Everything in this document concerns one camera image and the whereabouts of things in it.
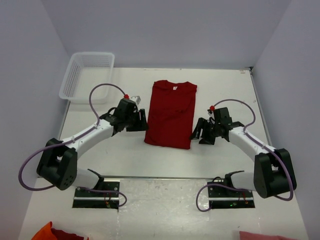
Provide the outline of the orange folded cloth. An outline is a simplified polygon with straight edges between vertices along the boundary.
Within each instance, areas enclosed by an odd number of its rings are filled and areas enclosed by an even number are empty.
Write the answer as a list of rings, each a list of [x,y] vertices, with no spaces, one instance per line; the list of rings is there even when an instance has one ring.
[[[52,233],[52,225],[51,221],[48,222],[32,237],[32,240],[57,240],[56,236]]]

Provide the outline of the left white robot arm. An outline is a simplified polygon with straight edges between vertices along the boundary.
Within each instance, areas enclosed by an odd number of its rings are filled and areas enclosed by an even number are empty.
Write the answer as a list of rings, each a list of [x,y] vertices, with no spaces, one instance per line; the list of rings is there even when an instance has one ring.
[[[78,160],[88,150],[123,130],[140,132],[148,129],[144,109],[139,109],[141,98],[132,96],[120,100],[114,111],[99,116],[98,121],[74,136],[49,140],[42,153],[36,172],[60,190],[71,186],[86,189],[92,196],[103,193],[103,177],[90,169],[78,168]]]

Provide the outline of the red t shirt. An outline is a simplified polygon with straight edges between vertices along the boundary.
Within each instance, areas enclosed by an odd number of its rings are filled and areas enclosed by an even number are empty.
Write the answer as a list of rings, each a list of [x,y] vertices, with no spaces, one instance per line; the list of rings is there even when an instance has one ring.
[[[197,88],[188,81],[154,82],[147,118],[148,130],[144,138],[146,144],[182,150],[191,148]]]

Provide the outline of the dark red folded cloth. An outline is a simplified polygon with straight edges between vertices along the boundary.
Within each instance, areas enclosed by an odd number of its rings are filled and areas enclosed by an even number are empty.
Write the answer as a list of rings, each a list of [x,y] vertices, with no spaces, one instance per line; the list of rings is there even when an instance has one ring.
[[[89,240],[89,237],[78,235],[76,233],[65,232],[60,229],[51,229],[52,234],[56,237],[57,240]]]

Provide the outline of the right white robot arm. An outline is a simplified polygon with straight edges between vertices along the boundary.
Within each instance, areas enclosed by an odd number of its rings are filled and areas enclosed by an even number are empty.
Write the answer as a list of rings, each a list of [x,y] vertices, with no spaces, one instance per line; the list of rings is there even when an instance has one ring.
[[[226,107],[208,110],[209,119],[199,118],[190,135],[200,144],[214,145],[216,138],[222,138],[238,147],[253,161],[253,171],[234,171],[225,175],[223,191],[233,197],[240,191],[255,191],[264,199],[289,193],[293,198],[297,187],[290,153],[276,149],[251,135],[239,121],[233,121]]]

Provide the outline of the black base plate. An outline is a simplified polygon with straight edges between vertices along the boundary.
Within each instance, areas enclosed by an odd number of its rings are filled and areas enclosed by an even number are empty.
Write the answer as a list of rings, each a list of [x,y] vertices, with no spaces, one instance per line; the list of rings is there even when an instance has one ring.
[[[213,209],[254,209],[254,196],[250,191],[233,191],[217,185],[232,187],[231,184],[221,177],[215,177],[207,182],[209,208]]]
[[[91,192],[77,188],[74,192],[74,209],[119,209],[119,194],[114,192]]]

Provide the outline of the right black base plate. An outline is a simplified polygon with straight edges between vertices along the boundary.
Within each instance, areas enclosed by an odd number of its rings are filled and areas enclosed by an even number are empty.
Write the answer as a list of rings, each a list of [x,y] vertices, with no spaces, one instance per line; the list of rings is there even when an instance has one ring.
[[[231,184],[221,177],[215,177],[207,182],[209,208],[213,209],[254,209],[254,196],[250,191],[233,191],[217,185],[232,187]]]

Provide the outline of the pink folded cloth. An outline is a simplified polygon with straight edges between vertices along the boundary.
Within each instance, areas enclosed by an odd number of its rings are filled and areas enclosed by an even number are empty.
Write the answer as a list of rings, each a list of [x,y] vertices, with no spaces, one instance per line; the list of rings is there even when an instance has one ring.
[[[251,233],[246,231],[240,231],[239,237],[241,240],[289,240],[290,238],[278,236],[278,235],[265,235],[258,233]]]

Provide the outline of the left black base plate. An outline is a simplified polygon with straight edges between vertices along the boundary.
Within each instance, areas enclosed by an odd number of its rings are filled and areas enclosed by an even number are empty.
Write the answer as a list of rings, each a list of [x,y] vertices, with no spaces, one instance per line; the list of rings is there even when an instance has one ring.
[[[74,209],[119,209],[119,194],[114,192],[91,192],[77,188],[74,192]]]

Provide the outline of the white plastic mesh basket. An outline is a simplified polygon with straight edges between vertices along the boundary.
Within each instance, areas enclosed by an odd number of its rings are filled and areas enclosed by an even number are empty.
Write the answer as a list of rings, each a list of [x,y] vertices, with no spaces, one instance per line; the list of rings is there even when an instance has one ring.
[[[88,104],[91,90],[112,80],[115,55],[111,52],[74,53],[68,63],[59,97],[73,104]]]

